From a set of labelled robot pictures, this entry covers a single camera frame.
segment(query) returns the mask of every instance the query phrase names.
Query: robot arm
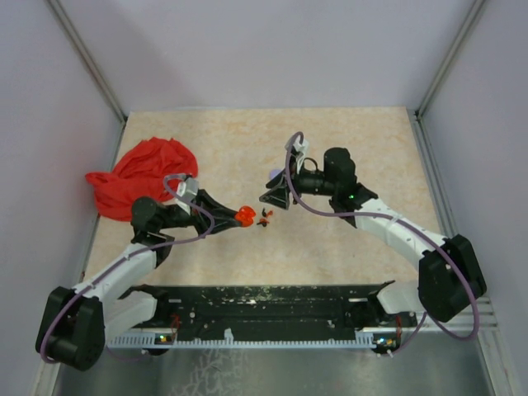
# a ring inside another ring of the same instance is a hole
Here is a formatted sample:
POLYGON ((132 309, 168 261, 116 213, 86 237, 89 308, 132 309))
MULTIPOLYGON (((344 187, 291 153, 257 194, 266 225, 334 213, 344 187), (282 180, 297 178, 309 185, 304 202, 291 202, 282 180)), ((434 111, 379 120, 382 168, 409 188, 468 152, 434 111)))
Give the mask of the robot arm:
MULTIPOLYGON (((205 190, 198 190, 192 178, 179 184, 177 194, 212 215, 211 234, 248 225, 238 219, 240 212, 222 206, 205 190)), ((37 351, 41 351, 46 333, 67 304, 71 304, 70 308, 47 339, 45 355, 79 370, 92 367, 106 342, 122 332, 152 318, 167 316, 167 294, 160 289, 140 286, 122 296, 168 257, 174 238, 162 233, 163 229, 192 226, 202 235, 211 220, 181 200, 162 205, 142 197, 132 207, 131 224, 131 244, 112 263, 72 289, 58 287, 49 295, 35 344, 37 351), (160 248, 150 249, 159 244, 160 248)))
MULTIPOLYGON (((375 235, 417 268, 418 281, 394 282, 377 294, 387 314, 425 309, 434 319, 448 322, 469 305, 469 298, 460 280, 424 239, 440 246, 450 256, 468 281, 475 298, 486 292, 479 262, 467 238, 461 235, 447 238, 433 233, 389 208, 377 194, 357 181, 356 165, 346 148, 327 150, 323 170, 320 170, 313 159, 306 157, 306 139, 301 143, 298 137, 291 146, 293 155, 287 172, 299 196, 329 196, 329 204, 335 213, 356 214, 343 217, 347 223, 375 235), (308 159, 316 164, 315 170, 304 167, 308 159)), ((260 197, 261 202, 285 210, 290 207, 290 188, 285 172, 286 169, 266 184, 269 191, 260 197)))

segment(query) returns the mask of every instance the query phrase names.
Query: crumpled red fabric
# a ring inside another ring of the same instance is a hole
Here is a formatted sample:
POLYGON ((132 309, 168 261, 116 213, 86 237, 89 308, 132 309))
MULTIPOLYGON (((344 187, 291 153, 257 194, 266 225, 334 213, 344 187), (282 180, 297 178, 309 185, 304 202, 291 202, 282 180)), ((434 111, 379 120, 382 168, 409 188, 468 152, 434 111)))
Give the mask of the crumpled red fabric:
MULTIPOLYGON (((141 196, 164 202, 171 195, 163 188, 163 178, 173 173, 198 175, 196 158, 180 142, 151 138, 132 148, 112 172, 90 172, 85 178, 94 187, 96 207, 101 216, 130 221, 132 204, 141 196)), ((171 180, 176 190, 180 181, 171 180)))

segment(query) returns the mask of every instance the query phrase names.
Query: red object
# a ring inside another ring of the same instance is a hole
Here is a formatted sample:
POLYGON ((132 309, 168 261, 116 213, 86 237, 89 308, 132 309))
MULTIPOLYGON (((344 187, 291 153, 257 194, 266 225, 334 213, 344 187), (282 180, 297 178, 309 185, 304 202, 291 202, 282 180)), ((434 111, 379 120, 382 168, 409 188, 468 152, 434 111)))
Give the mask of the red object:
MULTIPOLYGON (((96 207, 101 216, 130 221, 134 201, 141 196, 164 202, 172 196, 163 188, 163 178, 173 173, 198 175, 195 156, 180 142, 151 138, 132 148, 115 165, 112 172, 90 172, 96 207)), ((169 186, 176 190, 179 180, 169 186)))
POLYGON ((235 220, 238 220, 240 223, 242 223, 243 227, 249 227, 251 224, 253 224, 253 217, 256 215, 257 213, 255 213, 255 210, 253 210, 250 206, 243 206, 240 208, 234 218, 235 220))

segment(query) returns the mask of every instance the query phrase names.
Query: gray floor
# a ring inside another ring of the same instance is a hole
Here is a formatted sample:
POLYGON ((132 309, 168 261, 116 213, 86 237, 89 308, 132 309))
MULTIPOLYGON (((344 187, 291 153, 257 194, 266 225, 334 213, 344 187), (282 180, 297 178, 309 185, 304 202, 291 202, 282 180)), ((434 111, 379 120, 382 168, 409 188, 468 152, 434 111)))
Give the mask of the gray floor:
POLYGON ((54 396, 485 396, 493 394, 485 373, 476 342, 429 333, 393 359, 370 351, 180 350, 131 363, 105 353, 85 373, 62 369, 54 396))

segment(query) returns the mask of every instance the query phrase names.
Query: beige table surface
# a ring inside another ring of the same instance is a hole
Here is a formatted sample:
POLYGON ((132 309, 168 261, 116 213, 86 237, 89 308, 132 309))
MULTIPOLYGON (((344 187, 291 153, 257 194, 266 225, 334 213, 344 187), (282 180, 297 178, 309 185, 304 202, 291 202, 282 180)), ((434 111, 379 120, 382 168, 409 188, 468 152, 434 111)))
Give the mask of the beige table surface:
MULTIPOLYGON (((196 155, 200 188, 230 208, 250 205, 259 213, 264 205, 258 197, 269 172, 283 168, 285 143, 298 130, 309 140, 309 156, 320 166, 326 149, 347 147, 360 182, 410 220, 438 231, 402 107, 137 112, 128 120, 118 158, 142 139, 178 139, 196 155)), ((327 197, 306 196, 305 201, 331 211, 327 197)), ((173 247, 170 257, 140 283, 329 285, 417 276, 411 264, 383 242, 345 221, 319 217, 297 205, 289 211, 275 208, 274 213, 265 229, 230 229, 173 247)), ((194 229, 168 233, 177 238, 196 235, 194 229)), ((131 238, 129 224, 101 218, 87 276, 115 259, 131 238)))

